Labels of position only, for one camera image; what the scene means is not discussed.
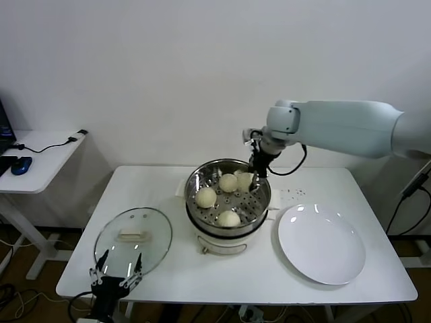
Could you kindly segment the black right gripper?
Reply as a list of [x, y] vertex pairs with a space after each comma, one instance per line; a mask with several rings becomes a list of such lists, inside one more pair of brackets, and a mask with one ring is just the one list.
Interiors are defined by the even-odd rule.
[[251, 176], [251, 183], [248, 187], [249, 192], [255, 192], [261, 185], [260, 178], [267, 177], [267, 168], [271, 163], [271, 155], [257, 148], [252, 149], [252, 154], [249, 159], [249, 172]]

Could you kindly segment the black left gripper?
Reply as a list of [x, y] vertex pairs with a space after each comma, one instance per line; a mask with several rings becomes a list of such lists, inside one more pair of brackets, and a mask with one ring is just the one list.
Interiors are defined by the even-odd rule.
[[108, 250], [90, 268], [91, 292], [96, 298], [90, 312], [90, 319], [112, 320], [120, 299], [128, 296], [131, 289], [136, 288], [143, 278], [142, 253], [139, 254], [133, 272], [127, 278], [104, 276], [104, 263], [108, 258]]

